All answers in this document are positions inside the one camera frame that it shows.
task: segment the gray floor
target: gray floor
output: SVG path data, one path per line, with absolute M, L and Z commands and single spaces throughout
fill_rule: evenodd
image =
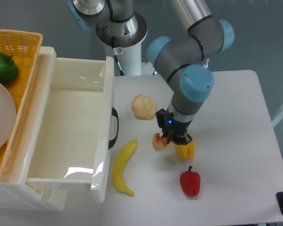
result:
M 135 10 L 148 22 L 145 51 L 156 37 L 180 40 L 186 35 L 169 0 L 135 0 Z M 208 0 L 216 18 L 228 20 L 236 40 L 211 58 L 212 71 L 254 70 L 260 80 L 273 119 L 283 103 L 283 0 Z M 0 28 L 39 32 L 43 46 L 52 46 L 58 57 L 104 59 L 104 49 L 94 28 L 82 31 L 73 19 L 67 0 L 0 0 Z M 283 120 L 275 127 L 283 156 Z

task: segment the red bell pepper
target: red bell pepper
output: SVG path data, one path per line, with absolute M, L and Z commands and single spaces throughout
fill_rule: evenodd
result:
M 192 166 L 189 166 L 189 170 L 180 175 L 180 185 L 186 195 L 194 197 L 200 190 L 200 175 L 191 169 Z

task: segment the wicker basket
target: wicker basket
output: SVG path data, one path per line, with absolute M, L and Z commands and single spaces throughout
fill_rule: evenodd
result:
M 17 116 L 9 139 L 0 147 L 0 176 L 9 157 L 21 118 L 42 38 L 43 36 L 38 33 L 0 29 L 0 52 L 13 55 L 15 65 L 19 69 L 18 77 L 10 84 L 5 85 L 15 102 Z

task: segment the white drawer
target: white drawer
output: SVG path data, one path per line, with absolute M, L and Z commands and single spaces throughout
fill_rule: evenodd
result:
M 102 202 L 110 150 L 114 67 L 57 58 L 27 174 L 35 188 L 92 191 Z

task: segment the blue joint cap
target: blue joint cap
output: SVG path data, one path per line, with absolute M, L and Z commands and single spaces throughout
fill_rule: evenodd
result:
M 223 46 L 222 46 L 222 49 L 221 49 L 221 51 L 223 51 L 226 48 L 229 48 L 232 45 L 232 43 L 234 42 L 235 32 L 234 32 L 232 25 L 229 22 L 227 22 L 226 20 L 219 20 L 219 23 L 221 24 L 221 26 L 223 28 L 223 34 L 224 34 Z
M 190 65 L 184 69 L 179 80 L 183 94 L 191 101 L 204 102 L 214 86 L 214 77 L 202 65 Z
M 155 67 L 156 59 L 159 56 L 161 50 L 164 48 L 164 46 L 172 41 L 167 36 L 161 36 L 157 39 L 155 39 L 148 47 L 147 49 L 147 58 L 151 62 L 151 64 Z
M 73 6 L 71 0 L 68 1 L 68 6 L 69 6 L 69 8 L 70 8 L 70 11 L 71 11 L 72 15 L 74 15 L 75 20 L 77 21 L 79 27 L 80 27 L 82 30 L 85 30 L 85 29 L 89 28 L 89 27 L 85 24 L 85 22 L 81 19 L 80 15 L 77 13 L 77 11 L 75 10 L 75 7 Z

